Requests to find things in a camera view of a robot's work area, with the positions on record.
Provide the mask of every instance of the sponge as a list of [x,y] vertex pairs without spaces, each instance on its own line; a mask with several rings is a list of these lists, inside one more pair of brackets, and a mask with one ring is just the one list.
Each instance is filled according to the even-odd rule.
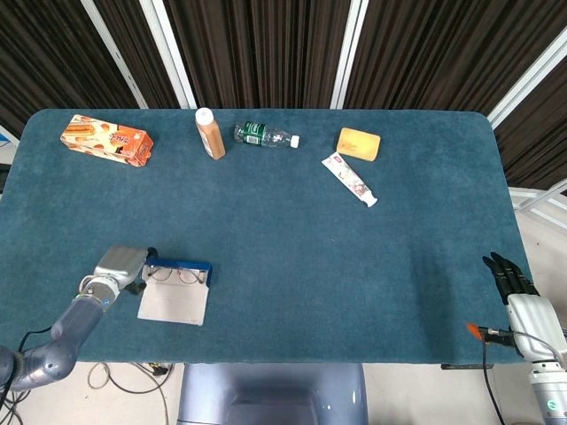
[[338,137],[337,152],[366,161],[374,161],[379,147],[379,135],[344,127]]

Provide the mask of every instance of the white bottle cap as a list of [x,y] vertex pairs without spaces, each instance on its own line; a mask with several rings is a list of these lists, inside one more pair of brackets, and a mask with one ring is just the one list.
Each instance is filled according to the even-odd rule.
[[213,111],[209,108],[199,108],[195,112],[195,121],[200,126],[208,126],[214,121]]
[[361,196],[361,201],[366,203],[369,207],[375,204],[378,200],[372,195],[371,191],[366,192],[364,195]]

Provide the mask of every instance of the orange cookie box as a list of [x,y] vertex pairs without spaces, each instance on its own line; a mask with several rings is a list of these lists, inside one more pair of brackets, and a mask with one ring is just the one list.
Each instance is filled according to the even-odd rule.
[[75,115],[61,135],[61,142],[72,151],[145,166],[153,142],[143,130]]

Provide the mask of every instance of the dark brown curtain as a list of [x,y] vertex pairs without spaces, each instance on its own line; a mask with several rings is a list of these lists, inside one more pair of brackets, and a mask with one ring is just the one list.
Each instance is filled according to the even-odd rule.
[[549,189],[567,178],[567,58],[495,133],[510,186]]
[[565,26],[564,0],[370,0],[345,107],[488,114]]
[[200,105],[328,108],[350,0],[168,0]]
[[150,108],[179,108],[138,0],[96,0],[118,50]]
[[20,136],[44,108],[137,108],[128,85],[75,0],[3,0],[0,124]]

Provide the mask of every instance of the orange cable tip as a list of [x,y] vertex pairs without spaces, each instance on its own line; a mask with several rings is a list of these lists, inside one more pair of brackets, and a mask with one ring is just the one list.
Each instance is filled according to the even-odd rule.
[[482,341],[482,335],[480,330],[478,330],[478,325],[475,325],[474,323],[467,323],[467,329],[477,340]]

